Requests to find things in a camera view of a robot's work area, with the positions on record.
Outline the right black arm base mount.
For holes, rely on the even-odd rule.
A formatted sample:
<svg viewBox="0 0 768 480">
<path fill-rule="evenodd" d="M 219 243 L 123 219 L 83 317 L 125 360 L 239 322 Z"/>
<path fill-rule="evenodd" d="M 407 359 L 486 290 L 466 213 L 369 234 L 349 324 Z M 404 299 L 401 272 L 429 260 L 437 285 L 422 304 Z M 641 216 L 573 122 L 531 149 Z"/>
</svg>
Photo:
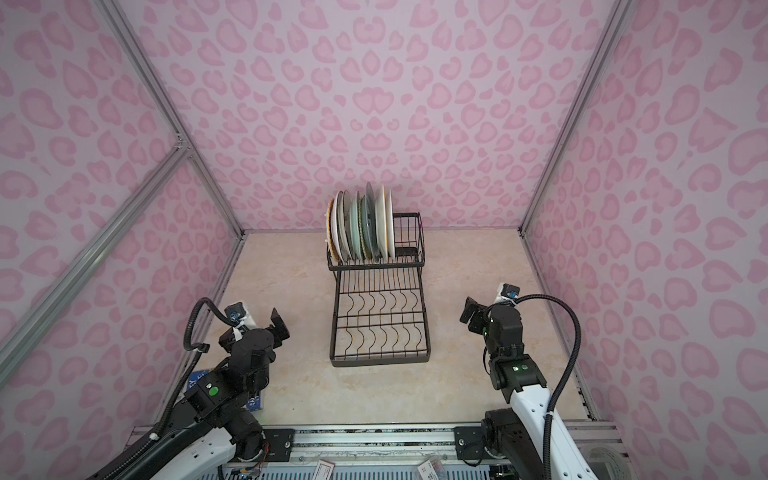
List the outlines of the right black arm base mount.
<svg viewBox="0 0 768 480">
<path fill-rule="evenodd" d="M 485 460 L 505 461 L 506 458 L 494 452 L 490 441 L 480 426 L 456 426 L 452 429 L 455 453 L 458 460 L 470 467 L 477 467 Z"/>
</svg>

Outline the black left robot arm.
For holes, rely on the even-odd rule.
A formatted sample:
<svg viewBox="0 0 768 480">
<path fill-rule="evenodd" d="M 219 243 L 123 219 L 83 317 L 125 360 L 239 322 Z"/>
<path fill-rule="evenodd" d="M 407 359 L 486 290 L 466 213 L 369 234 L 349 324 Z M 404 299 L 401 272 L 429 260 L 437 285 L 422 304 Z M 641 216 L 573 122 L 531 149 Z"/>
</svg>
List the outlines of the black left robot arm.
<svg viewBox="0 0 768 480">
<path fill-rule="evenodd" d="M 132 446 L 93 479 L 197 479 L 235 459 L 261 463 L 274 452 L 246 408 L 269 384 L 275 350 L 290 337 L 276 310 L 270 325 L 236 334 L 229 356 L 202 376 Z"/>
</svg>

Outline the light blue flower plate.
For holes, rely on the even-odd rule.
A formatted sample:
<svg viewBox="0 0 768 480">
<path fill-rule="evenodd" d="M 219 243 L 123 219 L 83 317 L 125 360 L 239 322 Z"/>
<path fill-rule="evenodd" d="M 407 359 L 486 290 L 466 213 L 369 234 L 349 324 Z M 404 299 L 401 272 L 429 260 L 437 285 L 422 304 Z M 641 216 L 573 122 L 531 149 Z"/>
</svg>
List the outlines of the light blue flower plate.
<svg viewBox="0 0 768 480">
<path fill-rule="evenodd" d="M 359 238 L 359 221 L 358 221 L 358 202 L 357 196 L 353 193 L 347 195 L 349 200 L 348 216 L 349 216 L 349 238 L 350 248 L 352 256 L 355 261 L 362 259 L 362 250 Z"/>
</svg>

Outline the white plate orange sunburst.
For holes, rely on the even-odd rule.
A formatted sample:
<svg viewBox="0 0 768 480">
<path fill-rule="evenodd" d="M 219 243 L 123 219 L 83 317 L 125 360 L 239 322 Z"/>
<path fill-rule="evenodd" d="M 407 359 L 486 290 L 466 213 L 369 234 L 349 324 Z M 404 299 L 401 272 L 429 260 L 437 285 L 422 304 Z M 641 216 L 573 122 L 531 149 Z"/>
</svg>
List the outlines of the white plate orange sunburst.
<svg viewBox="0 0 768 480">
<path fill-rule="evenodd" d="M 392 192 L 390 190 L 387 190 L 385 192 L 385 214 L 386 214 L 388 254 L 391 259 L 394 259 L 396 257 L 396 246 L 395 246 Z"/>
</svg>

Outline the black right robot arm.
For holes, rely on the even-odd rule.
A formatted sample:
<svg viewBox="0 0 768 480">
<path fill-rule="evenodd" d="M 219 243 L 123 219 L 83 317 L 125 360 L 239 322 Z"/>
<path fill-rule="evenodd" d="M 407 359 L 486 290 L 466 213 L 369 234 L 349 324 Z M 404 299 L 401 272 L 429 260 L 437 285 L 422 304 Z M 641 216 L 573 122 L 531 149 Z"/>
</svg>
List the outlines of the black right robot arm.
<svg viewBox="0 0 768 480">
<path fill-rule="evenodd" d="M 574 326 L 574 343 L 554 389 L 532 357 L 525 352 L 523 323 L 518 306 L 544 300 L 560 306 Z M 465 300 L 460 322 L 482 336 L 487 374 L 507 407 L 485 413 L 481 422 L 483 449 L 509 461 L 520 479 L 594 479 L 575 440 L 557 411 L 557 404 L 576 366 L 581 326 L 575 311 L 546 294 L 500 297 L 491 305 Z"/>
</svg>

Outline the black wire dish rack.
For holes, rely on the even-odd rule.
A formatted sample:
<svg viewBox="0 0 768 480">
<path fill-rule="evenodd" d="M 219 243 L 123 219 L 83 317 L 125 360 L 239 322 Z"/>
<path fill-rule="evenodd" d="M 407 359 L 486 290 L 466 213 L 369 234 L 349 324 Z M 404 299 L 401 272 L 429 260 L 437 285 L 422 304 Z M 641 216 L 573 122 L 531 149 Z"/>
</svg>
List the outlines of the black wire dish rack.
<svg viewBox="0 0 768 480">
<path fill-rule="evenodd" d="M 426 363 L 431 339 L 422 269 L 421 215 L 394 215 L 395 254 L 342 264 L 326 254 L 335 279 L 329 359 L 333 366 Z"/>
</svg>

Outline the white plate black stars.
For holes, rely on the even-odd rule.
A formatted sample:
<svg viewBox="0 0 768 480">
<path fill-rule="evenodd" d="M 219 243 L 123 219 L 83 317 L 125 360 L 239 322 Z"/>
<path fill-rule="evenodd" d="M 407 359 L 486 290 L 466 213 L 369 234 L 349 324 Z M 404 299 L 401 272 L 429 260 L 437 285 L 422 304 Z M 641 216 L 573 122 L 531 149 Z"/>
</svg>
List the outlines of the white plate black stars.
<svg viewBox="0 0 768 480">
<path fill-rule="evenodd" d="M 375 219 L 376 219 L 377 244 L 380 252 L 380 257 L 382 259 L 386 259 L 388 257 L 385 214 L 386 214 L 385 189 L 384 189 L 384 186 L 381 185 L 375 200 Z"/>
</svg>

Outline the orange woven round plate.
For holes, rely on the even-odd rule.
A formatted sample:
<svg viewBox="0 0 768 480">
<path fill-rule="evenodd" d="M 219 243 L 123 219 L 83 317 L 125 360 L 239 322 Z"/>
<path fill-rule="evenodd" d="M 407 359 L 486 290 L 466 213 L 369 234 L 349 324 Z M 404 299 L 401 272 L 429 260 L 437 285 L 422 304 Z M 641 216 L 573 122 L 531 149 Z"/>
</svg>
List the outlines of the orange woven round plate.
<svg viewBox="0 0 768 480">
<path fill-rule="evenodd" d="M 331 214 L 332 214 L 333 202 L 334 202 L 333 199 L 329 200 L 326 208 L 326 214 L 325 214 L 326 244 L 327 244 L 328 254 L 330 255 L 331 260 L 334 260 L 337 257 L 334 242 L 332 239 L 332 226 L 331 226 L 331 216 L 332 216 Z"/>
</svg>

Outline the teal green round plate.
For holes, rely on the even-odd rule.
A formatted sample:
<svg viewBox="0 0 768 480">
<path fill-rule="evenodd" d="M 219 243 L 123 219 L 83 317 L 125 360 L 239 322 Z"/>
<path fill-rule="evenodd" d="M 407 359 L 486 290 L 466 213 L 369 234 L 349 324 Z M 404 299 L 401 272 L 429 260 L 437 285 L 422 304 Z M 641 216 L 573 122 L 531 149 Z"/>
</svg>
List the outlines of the teal green round plate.
<svg viewBox="0 0 768 480">
<path fill-rule="evenodd" d="M 363 207 L 365 232 L 367 234 L 367 245 L 369 247 L 371 257 L 373 259 L 377 259 L 380 257 L 380 251 L 376 238 L 374 192 L 370 182 L 366 184 Z"/>
</svg>

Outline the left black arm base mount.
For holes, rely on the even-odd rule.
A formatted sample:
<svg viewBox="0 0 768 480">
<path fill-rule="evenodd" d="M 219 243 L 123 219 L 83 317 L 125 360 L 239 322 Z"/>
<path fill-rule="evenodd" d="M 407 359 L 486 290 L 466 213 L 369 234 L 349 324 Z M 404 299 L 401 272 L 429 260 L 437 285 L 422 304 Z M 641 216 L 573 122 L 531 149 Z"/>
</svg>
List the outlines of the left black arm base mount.
<svg viewBox="0 0 768 480">
<path fill-rule="evenodd" d="M 293 428 L 266 428 L 263 430 L 265 463 L 286 463 L 290 461 L 296 430 Z"/>
</svg>

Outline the yellow woven round plate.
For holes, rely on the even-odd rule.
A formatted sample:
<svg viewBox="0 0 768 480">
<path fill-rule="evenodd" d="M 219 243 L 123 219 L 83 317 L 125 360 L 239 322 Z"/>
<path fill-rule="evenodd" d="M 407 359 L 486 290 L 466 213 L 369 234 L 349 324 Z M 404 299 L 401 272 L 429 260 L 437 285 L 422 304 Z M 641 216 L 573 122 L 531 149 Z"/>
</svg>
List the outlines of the yellow woven round plate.
<svg viewBox="0 0 768 480">
<path fill-rule="evenodd" d="M 358 222 L 358 240 L 360 244 L 360 258 L 361 261 L 368 259 L 368 251 L 365 243 L 365 236 L 364 236 L 364 222 L 363 222 L 363 216 L 362 216 L 362 197 L 358 193 L 356 197 L 356 205 L 357 205 L 357 222 Z"/>
</svg>

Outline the white plate floral sprigs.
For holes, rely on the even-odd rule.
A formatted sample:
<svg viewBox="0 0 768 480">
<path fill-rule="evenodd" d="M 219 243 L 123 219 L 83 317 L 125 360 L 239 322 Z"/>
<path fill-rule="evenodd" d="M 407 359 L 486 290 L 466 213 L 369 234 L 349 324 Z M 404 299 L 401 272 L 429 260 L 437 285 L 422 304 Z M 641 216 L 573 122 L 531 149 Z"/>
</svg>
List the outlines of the white plate floral sprigs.
<svg viewBox="0 0 768 480">
<path fill-rule="evenodd" d="M 343 258 L 345 262 L 352 259 L 352 252 L 348 240 L 348 220 L 346 219 L 347 207 L 345 204 L 346 192 L 340 191 L 337 199 L 337 217 L 338 217 L 338 229 L 339 238 L 341 240 Z"/>
</svg>

